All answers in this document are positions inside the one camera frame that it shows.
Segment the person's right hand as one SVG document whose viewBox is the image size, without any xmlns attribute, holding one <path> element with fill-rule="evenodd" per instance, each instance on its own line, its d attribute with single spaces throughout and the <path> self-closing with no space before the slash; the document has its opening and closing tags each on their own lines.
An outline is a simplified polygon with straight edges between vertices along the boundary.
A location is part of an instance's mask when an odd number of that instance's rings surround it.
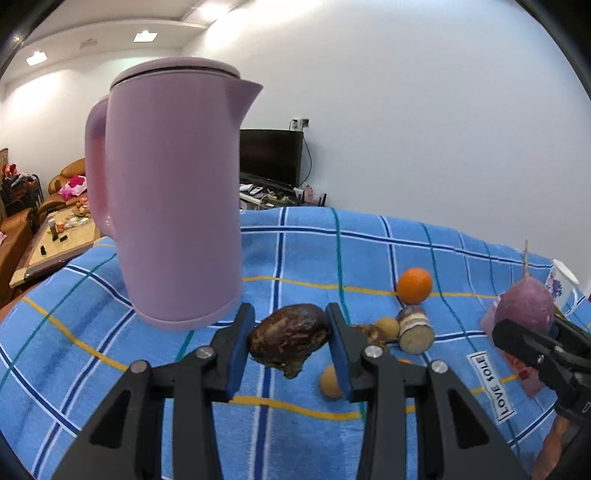
<svg viewBox="0 0 591 480">
<path fill-rule="evenodd" d="M 568 419 L 557 415 L 543 442 L 533 470 L 533 480 L 545 480 L 559 464 L 564 450 L 572 442 L 579 428 Z"/>
</svg>

